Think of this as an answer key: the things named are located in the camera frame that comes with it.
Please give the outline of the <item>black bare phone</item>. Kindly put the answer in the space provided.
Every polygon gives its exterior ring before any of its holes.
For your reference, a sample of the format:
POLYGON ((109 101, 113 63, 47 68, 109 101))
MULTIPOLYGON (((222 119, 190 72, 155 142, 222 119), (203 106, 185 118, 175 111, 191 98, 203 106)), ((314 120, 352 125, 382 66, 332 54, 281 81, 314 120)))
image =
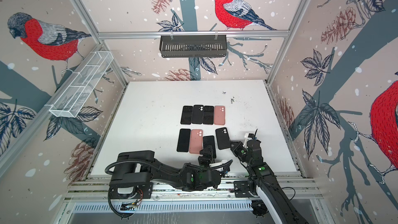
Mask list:
POLYGON ((210 147, 212 150, 212 158, 216 159, 216 146, 215 146, 215 137, 213 135, 204 136, 203 137, 203 148, 210 147))
POLYGON ((177 152, 188 152, 190 145, 190 129, 180 129, 178 143, 177 143, 177 152))
POLYGON ((203 112, 203 124, 213 125, 214 124, 214 107, 204 106, 203 112))

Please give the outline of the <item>pink phone case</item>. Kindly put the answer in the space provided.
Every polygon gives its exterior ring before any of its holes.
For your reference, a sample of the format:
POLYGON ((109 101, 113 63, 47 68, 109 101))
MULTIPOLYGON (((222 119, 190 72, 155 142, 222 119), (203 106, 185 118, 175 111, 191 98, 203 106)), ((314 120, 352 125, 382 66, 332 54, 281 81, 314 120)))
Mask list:
POLYGON ((225 125, 226 124, 226 108, 224 106, 214 107, 214 124, 225 125))

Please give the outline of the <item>purple phone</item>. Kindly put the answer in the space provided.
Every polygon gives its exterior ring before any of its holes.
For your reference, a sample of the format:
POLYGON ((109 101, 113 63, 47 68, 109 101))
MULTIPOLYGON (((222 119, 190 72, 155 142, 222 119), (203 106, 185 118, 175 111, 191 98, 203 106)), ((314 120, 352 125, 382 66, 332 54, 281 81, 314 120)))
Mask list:
POLYGON ((180 124, 190 125, 192 123, 193 106, 183 106, 180 124))

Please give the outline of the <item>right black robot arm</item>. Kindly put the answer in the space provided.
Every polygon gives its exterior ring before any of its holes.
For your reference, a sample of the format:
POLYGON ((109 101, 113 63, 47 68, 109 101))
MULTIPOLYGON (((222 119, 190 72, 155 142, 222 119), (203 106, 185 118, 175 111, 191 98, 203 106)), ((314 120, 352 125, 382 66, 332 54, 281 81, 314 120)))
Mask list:
POLYGON ((231 151, 247 170, 250 192, 260 197, 276 224, 306 224, 308 221, 296 210, 280 187, 270 166, 262 157, 259 140, 246 145, 231 142, 231 151))

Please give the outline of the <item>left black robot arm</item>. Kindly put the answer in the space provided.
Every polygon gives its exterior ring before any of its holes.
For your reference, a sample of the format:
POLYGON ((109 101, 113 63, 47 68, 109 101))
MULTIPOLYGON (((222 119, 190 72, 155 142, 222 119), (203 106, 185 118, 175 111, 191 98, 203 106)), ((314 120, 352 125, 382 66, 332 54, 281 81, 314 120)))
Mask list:
POLYGON ((193 192, 209 187, 218 188, 221 179, 229 172, 232 160, 208 163, 209 156, 200 157, 201 164, 185 163, 174 168, 161 163, 151 150, 122 152, 117 161, 105 168, 111 175, 109 193, 111 199, 150 198, 152 183, 163 183, 175 189, 193 192))

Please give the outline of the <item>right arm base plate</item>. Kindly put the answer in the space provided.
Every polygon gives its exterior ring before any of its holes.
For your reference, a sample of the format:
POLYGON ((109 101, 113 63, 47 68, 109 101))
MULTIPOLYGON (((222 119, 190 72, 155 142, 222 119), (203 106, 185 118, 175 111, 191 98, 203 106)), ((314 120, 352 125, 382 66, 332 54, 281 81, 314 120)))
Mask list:
POLYGON ((275 188, 271 183, 264 179, 256 180, 237 180, 234 181, 234 188, 231 190, 235 194, 236 198, 261 198, 257 193, 257 188, 260 188, 260 193, 268 197, 274 197, 275 193, 279 193, 278 189, 275 188))

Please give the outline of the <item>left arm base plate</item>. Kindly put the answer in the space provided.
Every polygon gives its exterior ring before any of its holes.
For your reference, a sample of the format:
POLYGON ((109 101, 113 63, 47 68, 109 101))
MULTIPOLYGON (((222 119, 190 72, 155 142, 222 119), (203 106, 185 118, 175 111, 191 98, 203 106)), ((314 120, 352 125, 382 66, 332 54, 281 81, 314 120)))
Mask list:
POLYGON ((108 197, 112 200, 127 199, 150 199, 153 190, 153 183, 145 183, 138 186, 110 187, 108 197))

